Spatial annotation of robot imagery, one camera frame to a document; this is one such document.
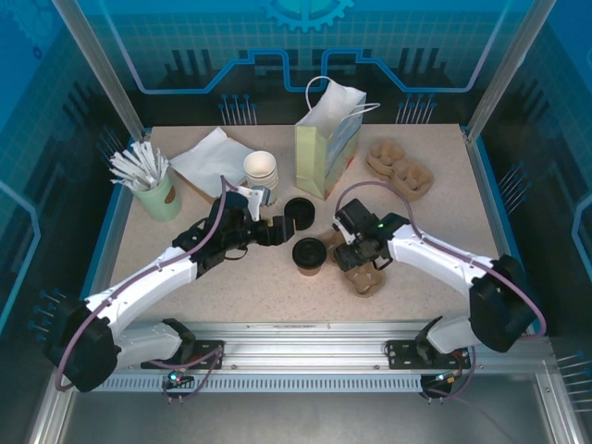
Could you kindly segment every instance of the black cup lid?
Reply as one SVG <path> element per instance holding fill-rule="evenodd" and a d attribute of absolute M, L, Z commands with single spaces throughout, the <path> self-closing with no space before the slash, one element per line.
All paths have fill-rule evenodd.
<path fill-rule="evenodd" d="M 294 219 L 296 229 L 302 231 L 315 222 L 315 206 L 308 199 L 295 197 L 284 206 L 284 216 Z"/>
<path fill-rule="evenodd" d="M 299 268 L 314 270 L 326 261 L 327 248 L 319 239 L 300 239 L 292 249 L 292 259 Z"/>

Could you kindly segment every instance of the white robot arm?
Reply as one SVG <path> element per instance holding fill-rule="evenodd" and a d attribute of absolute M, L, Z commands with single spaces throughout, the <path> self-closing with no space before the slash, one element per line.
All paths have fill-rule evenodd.
<path fill-rule="evenodd" d="M 536 318 L 518 295 L 485 269 L 473 266 L 475 261 L 525 288 L 522 268 L 510 256 L 493 260 L 464 252 L 423 232 L 418 235 L 408 219 L 391 213 L 379 220 L 357 199 L 335 214 L 334 226 L 346 241 L 335 249 L 341 270 L 369 262 L 377 269 L 393 261 L 403 262 L 447 283 L 466 299 L 469 315 L 435 319 L 416 338 L 418 353 L 426 364 L 437 355 L 479 343 L 506 352 Z M 469 259 L 461 260 L 454 254 Z M 379 265 L 379 260 L 386 263 Z"/>
<path fill-rule="evenodd" d="M 195 247 L 212 229 L 219 200 L 214 202 L 209 217 L 179 234 L 171 247 L 134 275 L 84 301 L 61 302 L 43 347 L 45 356 L 59 365 L 81 324 L 109 301 L 83 330 L 68 357 L 64 375 L 78 390 L 96 388 L 119 367 L 151 360 L 175 359 L 178 362 L 174 364 L 188 362 L 195 337 L 174 319 L 131 331 L 126 327 L 157 301 L 221 264 L 227 251 L 246 252 L 251 243 L 272 246 L 288 241 L 294 234 L 293 219 L 275 216 L 272 221 L 260 220 L 259 204 L 264 198 L 265 191 L 242 187 L 227 192 L 220 223 L 201 249 L 195 250 Z M 187 252 L 191 255 L 182 257 Z M 150 268 L 155 271 L 146 274 Z M 128 286 L 110 299 L 126 282 Z"/>

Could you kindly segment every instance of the stacked paper cups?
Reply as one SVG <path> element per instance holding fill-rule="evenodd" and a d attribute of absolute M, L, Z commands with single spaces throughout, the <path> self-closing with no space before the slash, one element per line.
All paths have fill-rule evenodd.
<path fill-rule="evenodd" d="M 247 174 L 249 187 L 265 187 L 270 196 L 267 204 L 271 205 L 277 199 L 278 165 L 276 158 L 267 151 L 255 151 L 244 159 L 244 170 Z"/>

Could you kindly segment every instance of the green paper bag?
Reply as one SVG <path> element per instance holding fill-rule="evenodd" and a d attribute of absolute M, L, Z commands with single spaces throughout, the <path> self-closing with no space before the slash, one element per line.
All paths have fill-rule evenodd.
<path fill-rule="evenodd" d="M 317 79 L 329 79 L 327 90 L 311 107 L 308 89 Z M 309 112 L 295 127 L 296 186 L 326 199 L 355 156 L 362 114 L 379 104 L 366 104 L 366 93 L 342 86 L 325 76 L 306 86 Z"/>

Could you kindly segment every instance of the table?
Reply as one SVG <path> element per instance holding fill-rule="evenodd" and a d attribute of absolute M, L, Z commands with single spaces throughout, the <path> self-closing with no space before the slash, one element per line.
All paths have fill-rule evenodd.
<path fill-rule="evenodd" d="M 192 148 L 215 127 L 157 127 L 152 144 L 169 158 Z M 383 321 L 432 319 L 467 311 L 456 291 L 428 274 L 405 264 L 386 268 L 387 283 L 364 299 L 350 293 L 336 266 L 325 264 L 314 277 L 301 275 L 291 259 L 293 244 L 326 231 L 341 192 L 361 180 L 373 179 L 365 165 L 369 146 L 379 139 L 397 141 L 407 155 L 429 167 L 435 176 L 432 189 L 412 203 L 420 228 L 472 253 L 497 257 L 484 205 L 458 125 L 363 125 L 358 151 L 326 202 L 295 188 L 293 126 L 225 127 L 227 134 L 277 159 L 277 202 L 263 216 L 280 215 L 295 196 L 309 198 L 316 219 L 308 230 L 297 232 L 279 247 L 249 248 L 237 262 L 225 262 L 199 280 L 176 290 L 146 310 L 138 320 L 176 317 L 182 322 L 307 322 Z M 153 221 L 135 199 L 119 247 L 112 283 L 117 283 L 152 262 L 178 234 L 207 216 L 210 204 L 190 185 L 174 178 L 183 203 L 170 222 Z M 398 198 L 378 187 L 363 187 L 351 197 L 378 217 L 388 212 L 405 216 Z"/>

